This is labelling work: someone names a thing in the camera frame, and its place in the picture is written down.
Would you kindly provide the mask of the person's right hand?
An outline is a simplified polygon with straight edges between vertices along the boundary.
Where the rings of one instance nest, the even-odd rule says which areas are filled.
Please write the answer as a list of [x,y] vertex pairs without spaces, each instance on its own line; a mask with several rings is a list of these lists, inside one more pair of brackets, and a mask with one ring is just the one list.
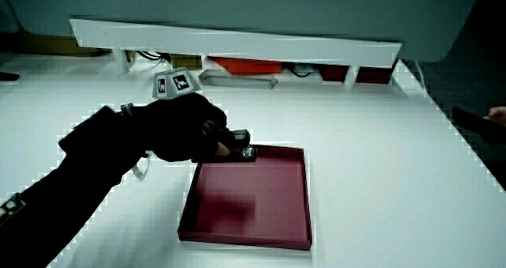
[[154,74],[153,102],[122,106],[122,113],[134,122],[144,150],[166,161],[231,154],[224,143],[226,115],[200,90],[201,84],[189,70],[166,70]]

